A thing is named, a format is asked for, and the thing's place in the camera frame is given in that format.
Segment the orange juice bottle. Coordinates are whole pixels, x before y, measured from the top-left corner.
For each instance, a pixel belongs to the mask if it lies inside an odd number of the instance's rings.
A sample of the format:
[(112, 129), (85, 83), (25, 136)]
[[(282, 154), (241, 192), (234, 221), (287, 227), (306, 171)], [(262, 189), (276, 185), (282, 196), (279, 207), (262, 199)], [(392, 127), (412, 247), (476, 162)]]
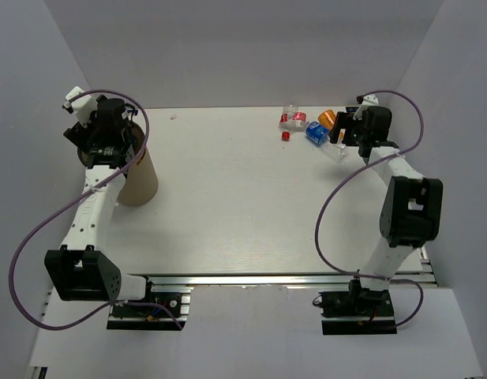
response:
[(331, 131), (335, 126), (336, 118), (337, 114), (332, 109), (327, 109), (318, 116), (317, 120), (328, 131)]

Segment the blue label bottle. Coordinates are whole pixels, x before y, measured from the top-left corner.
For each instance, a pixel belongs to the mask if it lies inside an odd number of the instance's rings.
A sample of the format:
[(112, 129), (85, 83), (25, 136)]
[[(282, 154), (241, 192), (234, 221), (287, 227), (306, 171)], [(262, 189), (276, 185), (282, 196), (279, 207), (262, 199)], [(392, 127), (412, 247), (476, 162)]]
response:
[(309, 122), (305, 129), (306, 138), (336, 163), (341, 163), (347, 156), (345, 146), (331, 142), (329, 130), (319, 122)]

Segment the crushed red label bottle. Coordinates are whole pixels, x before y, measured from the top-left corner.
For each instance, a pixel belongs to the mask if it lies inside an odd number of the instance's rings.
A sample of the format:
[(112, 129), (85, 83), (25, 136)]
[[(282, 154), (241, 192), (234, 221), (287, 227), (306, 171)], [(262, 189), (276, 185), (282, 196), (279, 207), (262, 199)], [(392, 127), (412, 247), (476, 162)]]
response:
[(279, 128), (295, 132), (304, 130), (306, 126), (306, 113), (300, 112), (297, 105), (288, 103), (283, 107)]

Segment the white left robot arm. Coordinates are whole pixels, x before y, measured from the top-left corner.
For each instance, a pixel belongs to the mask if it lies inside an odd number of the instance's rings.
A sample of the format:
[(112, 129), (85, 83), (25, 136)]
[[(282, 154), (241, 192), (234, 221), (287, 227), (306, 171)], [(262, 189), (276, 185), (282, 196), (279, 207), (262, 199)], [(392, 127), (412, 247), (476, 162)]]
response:
[(157, 295), (143, 276), (124, 273), (109, 257), (107, 232), (130, 171), (146, 156), (148, 132), (133, 120), (137, 105), (122, 95), (88, 94), (74, 87), (64, 109), (77, 123), (64, 136), (77, 147), (85, 167), (83, 199), (67, 235), (44, 258), (63, 301), (130, 301), (141, 315), (152, 313)]

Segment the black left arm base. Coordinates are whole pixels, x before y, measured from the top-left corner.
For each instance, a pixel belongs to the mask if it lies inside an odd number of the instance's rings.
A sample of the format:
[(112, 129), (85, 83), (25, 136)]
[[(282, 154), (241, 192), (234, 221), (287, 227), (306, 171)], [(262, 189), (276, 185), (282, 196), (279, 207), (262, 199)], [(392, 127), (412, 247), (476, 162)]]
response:
[(191, 291), (191, 287), (162, 284), (157, 278), (148, 278), (144, 299), (133, 300), (140, 305), (111, 307), (107, 329), (179, 332), (189, 315)]

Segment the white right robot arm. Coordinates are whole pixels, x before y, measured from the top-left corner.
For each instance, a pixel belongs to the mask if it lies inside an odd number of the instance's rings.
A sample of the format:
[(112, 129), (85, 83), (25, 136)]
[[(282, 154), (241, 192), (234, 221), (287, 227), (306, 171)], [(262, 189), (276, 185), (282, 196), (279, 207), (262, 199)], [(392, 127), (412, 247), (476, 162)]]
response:
[(329, 133), (331, 143), (356, 147), (366, 166), (387, 187), (379, 217), (379, 242), (349, 286), (347, 305), (358, 315), (381, 301), (402, 263), (434, 240), (440, 229), (443, 183), (413, 169), (398, 145), (388, 140), (391, 119), (391, 111), (381, 106), (339, 112)]

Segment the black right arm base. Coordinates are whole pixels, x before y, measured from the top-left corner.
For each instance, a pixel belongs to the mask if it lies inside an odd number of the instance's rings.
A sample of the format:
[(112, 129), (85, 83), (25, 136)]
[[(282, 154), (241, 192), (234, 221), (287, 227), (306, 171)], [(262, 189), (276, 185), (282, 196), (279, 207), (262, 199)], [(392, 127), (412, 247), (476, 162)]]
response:
[(346, 291), (320, 292), (312, 304), (321, 310), (324, 336), (397, 333), (389, 291), (371, 291), (359, 279), (352, 279)]

